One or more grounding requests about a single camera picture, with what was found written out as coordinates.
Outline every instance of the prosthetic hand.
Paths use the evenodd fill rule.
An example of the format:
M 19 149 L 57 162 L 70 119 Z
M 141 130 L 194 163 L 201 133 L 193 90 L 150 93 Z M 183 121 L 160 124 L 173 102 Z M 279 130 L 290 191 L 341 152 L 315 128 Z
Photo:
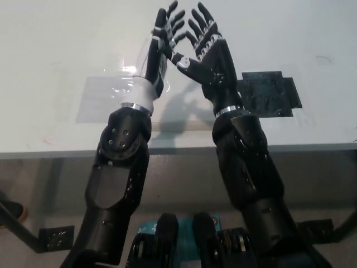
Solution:
M 220 171 L 232 205 L 241 211 L 259 259 L 259 267 L 331 267 L 306 245 L 284 203 L 284 186 L 269 155 L 259 118 L 244 109 L 237 76 L 226 40 L 208 10 L 192 10 L 197 26 L 187 32 L 197 60 L 166 46 L 165 55 L 189 78 L 202 84 L 213 104 L 213 140 Z
M 177 1 L 174 1 L 168 11 L 160 9 L 153 31 L 144 42 L 136 63 L 136 72 L 133 76 L 133 87 L 123 101 L 123 107 L 136 107 L 149 114 L 153 113 L 153 101 L 160 97 L 164 83 L 163 79 L 167 69 L 167 58 L 161 49 L 168 46 L 173 49 L 176 44 L 185 38 L 185 34 L 176 35 L 177 30 L 182 28 L 185 22 L 182 18 L 185 11 L 180 11 L 177 15 L 171 13 L 177 8 Z
M 159 10 L 155 27 L 142 49 L 145 56 L 138 59 L 131 93 L 122 107 L 109 116 L 102 132 L 85 191 L 85 216 L 62 268 L 120 262 L 130 217 L 140 204 L 149 162 L 147 142 L 151 136 L 153 101 L 163 89 L 167 63 L 160 48 L 163 42 L 174 47 L 184 38 L 173 37 L 183 26 L 180 19 L 185 14 L 180 12 L 170 20 L 176 7 L 174 2 L 168 12 Z

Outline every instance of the robotic arm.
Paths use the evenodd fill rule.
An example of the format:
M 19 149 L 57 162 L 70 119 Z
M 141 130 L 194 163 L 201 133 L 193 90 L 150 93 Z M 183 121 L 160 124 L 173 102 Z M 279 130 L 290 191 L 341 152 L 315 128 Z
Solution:
M 163 46 L 174 47 L 185 35 L 175 36 L 184 23 L 185 11 L 170 19 L 160 9 L 155 27 L 138 58 L 133 90 L 121 108 L 109 116 L 102 132 L 85 191 L 87 210 L 73 249 L 61 268 L 118 265 L 131 215 L 140 204 L 149 152 L 153 101 L 163 90 L 167 59 Z
M 244 109 L 238 94 L 227 41 L 202 3 L 198 9 L 204 19 L 193 9 L 198 25 L 189 20 L 196 37 L 186 33 L 197 60 L 170 47 L 163 52 L 180 72 L 202 84 L 205 98 L 213 104 L 216 120 L 212 136 L 220 172 L 232 205 L 243 215 L 259 267 L 331 267 L 299 235 L 284 203 L 284 185 L 269 155 L 259 118 Z

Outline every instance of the black component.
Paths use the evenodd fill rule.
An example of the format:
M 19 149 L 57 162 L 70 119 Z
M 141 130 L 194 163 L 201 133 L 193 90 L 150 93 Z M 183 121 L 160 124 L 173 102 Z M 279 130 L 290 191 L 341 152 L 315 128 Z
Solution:
M 289 117 L 291 109 L 302 108 L 294 81 L 281 71 L 242 73 L 238 91 L 244 107 L 258 117 Z
M 332 242 L 334 224 L 331 219 L 300 222 L 297 228 L 303 239 L 311 245 Z
M 130 217 L 141 200 L 150 135 L 145 113 L 121 108 L 110 115 L 85 191 L 83 223 L 62 268 L 119 264 Z
M 171 268 L 178 228 L 174 214 L 161 215 L 155 234 L 138 233 L 135 236 L 126 268 Z
M 245 110 L 216 119 L 213 140 L 232 205 L 242 212 L 260 267 L 331 267 L 302 239 L 284 201 L 259 118 Z
M 224 246 L 226 267 L 258 268 L 250 237 L 244 228 L 222 230 L 217 233 Z
M 174 214 L 164 213 L 156 223 L 155 235 L 176 245 L 179 222 Z
M 195 214 L 192 230 L 202 268 L 225 267 L 223 245 L 218 239 L 211 216 L 207 213 Z
M 207 213 L 196 214 L 192 228 L 202 268 L 258 268 L 249 234 L 245 229 L 236 228 L 216 233 L 214 222 Z
M 74 226 L 40 229 L 38 240 L 48 252 L 70 250 L 73 245 Z

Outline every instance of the white table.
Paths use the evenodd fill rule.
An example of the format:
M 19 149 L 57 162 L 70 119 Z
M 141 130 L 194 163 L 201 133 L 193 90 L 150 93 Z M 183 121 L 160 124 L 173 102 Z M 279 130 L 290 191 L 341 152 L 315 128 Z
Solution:
M 103 118 L 124 94 L 120 86 L 100 84 L 127 77 L 157 10 L 169 3 L 2 1 L 0 157 L 94 155 Z M 261 119 L 271 150 L 357 149 L 357 2 L 203 3 L 229 43 L 239 79 L 249 71 L 282 71 L 294 79 L 303 109 L 294 117 Z M 195 5 L 179 1 L 186 19 Z M 194 56 L 187 40 L 177 51 Z M 91 114 L 102 118 L 92 121 Z M 213 120 L 200 87 L 169 64 L 155 102 L 151 152 L 213 150 Z

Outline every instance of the transparent plastic sheet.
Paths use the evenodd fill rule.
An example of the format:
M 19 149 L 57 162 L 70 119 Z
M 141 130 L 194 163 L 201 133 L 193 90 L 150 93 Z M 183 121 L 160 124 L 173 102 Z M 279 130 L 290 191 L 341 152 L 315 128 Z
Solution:
M 290 126 L 308 127 L 314 125 L 300 75 L 296 67 L 290 69 L 291 66 L 287 68 L 288 71 L 285 71 L 285 74 L 281 71 L 243 72 L 242 78 L 238 80 L 238 91 L 242 96 L 245 108 L 251 113 L 257 114 L 263 125 L 266 125 L 264 121 L 268 120 L 269 125 L 275 128 L 279 126 L 279 120 L 286 122 L 287 117 L 292 121 Z M 77 123 L 106 123 L 109 115 L 120 108 L 122 99 L 130 92 L 131 86 L 132 73 L 130 70 L 111 73 L 110 76 L 87 77 L 76 119 Z M 170 107 L 175 109 L 175 105 L 172 103 L 170 103 Z M 170 120 L 170 118 L 163 117 L 165 119 L 163 121 L 152 122 L 153 130 L 171 132 L 211 130 L 214 117 L 211 111 L 207 111 L 207 113 L 207 118 L 211 118 L 211 120 L 185 121 L 184 129 L 177 118 Z M 309 124 L 305 123 L 305 119 L 304 122 L 300 122 L 301 114 L 305 119 L 308 119 Z
M 77 123 L 106 123 L 109 115 L 120 108 L 122 99 L 131 90 L 132 76 L 89 76 L 86 79 Z

